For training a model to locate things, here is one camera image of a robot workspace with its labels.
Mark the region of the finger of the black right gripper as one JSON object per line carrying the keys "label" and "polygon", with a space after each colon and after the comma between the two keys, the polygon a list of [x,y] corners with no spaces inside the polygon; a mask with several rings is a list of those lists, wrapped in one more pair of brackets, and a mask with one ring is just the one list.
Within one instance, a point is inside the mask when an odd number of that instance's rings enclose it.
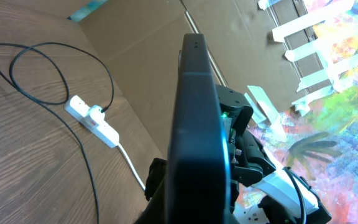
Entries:
{"label": "finger of the black right gripper", "polygon": [[167,161],[155,158],[150,167],[145,185],[145,198],[149,202],[135,224],[166,224],[165,182]]}

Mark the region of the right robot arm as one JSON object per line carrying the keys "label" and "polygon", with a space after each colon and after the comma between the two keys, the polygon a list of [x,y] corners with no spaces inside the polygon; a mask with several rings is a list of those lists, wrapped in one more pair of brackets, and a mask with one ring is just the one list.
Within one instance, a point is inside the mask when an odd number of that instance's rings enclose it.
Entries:
{"label": "right robot arm", "polygon": [[168,159],[150,165],[139,223],[238,223],[239,187],[260,187],[264,198],[251,222],[327,223],[331,214],[306,180],[275,164],[247,129],[245,96],[218,85],[177,91]]}

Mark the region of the blue Galaxy smartphone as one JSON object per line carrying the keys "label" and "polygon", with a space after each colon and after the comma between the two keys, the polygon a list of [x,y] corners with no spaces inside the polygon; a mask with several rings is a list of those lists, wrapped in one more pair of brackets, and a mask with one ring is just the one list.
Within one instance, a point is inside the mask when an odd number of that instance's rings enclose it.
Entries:
{"label": "blue Galaxy smartphone", "polygon": [[227,223],[230,168],[202,34],[185,34],[165,178],[167,223]]}

